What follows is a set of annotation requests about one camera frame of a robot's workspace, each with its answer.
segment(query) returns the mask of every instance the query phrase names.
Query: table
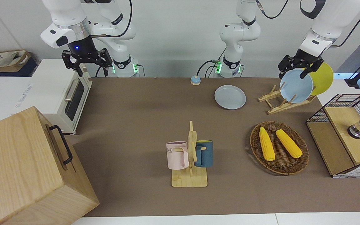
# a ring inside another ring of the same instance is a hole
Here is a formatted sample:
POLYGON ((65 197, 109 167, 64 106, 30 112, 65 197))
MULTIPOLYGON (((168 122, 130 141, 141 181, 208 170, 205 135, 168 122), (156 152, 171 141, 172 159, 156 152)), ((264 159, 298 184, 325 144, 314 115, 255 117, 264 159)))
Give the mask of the table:
POLYGON ((202 79, 196 87, 189 78, 93 81, 77 135, 67 137, 101 202, 88 217, 360 211, 360 179, 330 178, 305 124, 319 101, 274 115, 257 101, 279 79, 202 79), (225 84, 245 92, 244 107, 216 104, 214 91, 225 84), (170 185, 165 143, 186 140, 189 121, 198 139, 214 142, 206 188, 170 185), (274 176, 254 163, 245 146, 263 121, 288 124, 304 138, 305 170, 274 176))

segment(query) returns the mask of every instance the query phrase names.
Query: plate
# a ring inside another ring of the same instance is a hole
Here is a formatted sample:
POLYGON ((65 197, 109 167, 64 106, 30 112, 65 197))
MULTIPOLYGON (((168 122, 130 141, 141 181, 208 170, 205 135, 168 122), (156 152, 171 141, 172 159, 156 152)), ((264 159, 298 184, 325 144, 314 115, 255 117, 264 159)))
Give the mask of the plate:
POLYGON ((327 91, 334 80, 333 69, 325 62, 322 63, 316 72, 311 72, 309 75, 312 78, 313 86, 315 87, 311 95, 318 95, 327 91))
POLYGON ((301 172, 309 162, 309 151, 304 139, 291 127, 286 124, 276 121, 266 121, 256 125, 252 130, 250 136, 251 150, 259 161, 268 170, 281 174, 291 175, 301 172), (276 155, 275 160, 266 161, 263 157, 262 148, 259 140, 259 129, 264 127, 269 134, 270 140, 273 144, 274 154, 276 155), (282 129, 290 136, 290 138, 297 144, 302 151, 302 156, 299 158, 293 158, 287 152, 286 148, 281 144, 279 138, 276 136, 276 131, 282 129))
POLYGON ((247 98, 243 90, 233 85, 223 85, 215 91, 216 102, 225 109, 234 110, 243 107, 247 98))
POLYGON ((305 76, 304 79, 300 78, 303 69, 293 69, 286 74, 280 81, 280 87, 284 84, 281 88, 280 93, 284 99, 291 103, 300 103, 305 101, 309 98, 310 94, 312 93, 313 89, 313 81, 309 74, 305 76))

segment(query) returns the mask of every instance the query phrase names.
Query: pink mug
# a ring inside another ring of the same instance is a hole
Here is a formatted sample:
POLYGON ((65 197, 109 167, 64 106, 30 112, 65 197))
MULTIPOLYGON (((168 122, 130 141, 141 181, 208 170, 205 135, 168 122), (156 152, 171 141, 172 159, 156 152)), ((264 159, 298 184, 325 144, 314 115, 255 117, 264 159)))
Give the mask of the pink mug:
POLYGON ((179 170, 188 167, 187 142, 172 141, 166 143, 166 154, 169 169, 179 170))

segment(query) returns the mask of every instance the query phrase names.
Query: yellow bowl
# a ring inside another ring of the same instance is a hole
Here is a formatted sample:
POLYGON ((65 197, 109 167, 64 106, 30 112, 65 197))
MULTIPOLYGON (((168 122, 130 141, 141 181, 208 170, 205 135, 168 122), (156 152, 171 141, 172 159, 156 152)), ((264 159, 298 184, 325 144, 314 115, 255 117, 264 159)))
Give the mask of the yellow bowl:
POLYGON ((334 79, 334 72, 332 68, 327 63, 322 63, 319 69, 316 72, 311 72, 310 77, 312 77, 314 90, 311 95, 322 94, 330 88, 334 79))

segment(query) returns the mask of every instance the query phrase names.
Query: dark blue mug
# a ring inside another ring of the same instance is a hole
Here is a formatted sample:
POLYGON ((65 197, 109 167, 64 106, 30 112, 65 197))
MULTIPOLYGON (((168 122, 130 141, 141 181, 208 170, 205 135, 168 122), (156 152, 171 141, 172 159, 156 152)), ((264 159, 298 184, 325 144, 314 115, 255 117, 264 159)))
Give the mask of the dark blue mug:
POLYGON ((209 168, 213 165, 213 142, 210 140, 198 140, 195 145, 197 161, 194 165, 199 168, 209 168))

